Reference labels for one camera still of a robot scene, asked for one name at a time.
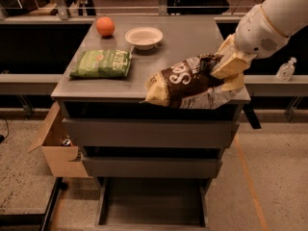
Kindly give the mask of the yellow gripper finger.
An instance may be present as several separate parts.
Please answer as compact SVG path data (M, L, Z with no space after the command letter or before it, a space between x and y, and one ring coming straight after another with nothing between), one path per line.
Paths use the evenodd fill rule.
M241 90L244 87L244 75L242 73L223 79L222 91Z
M224 79L243 73L250 66L250 61L238 56L222 59L211 71L211 75L217 79Z

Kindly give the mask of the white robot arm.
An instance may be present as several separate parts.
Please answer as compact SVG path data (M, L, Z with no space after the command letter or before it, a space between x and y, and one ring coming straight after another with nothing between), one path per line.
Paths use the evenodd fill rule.
M244 71L254 59L272 56L307 25L308 0L265 0L255 5L218 49L222 58L211 75L223 81L222 91L242 89Z

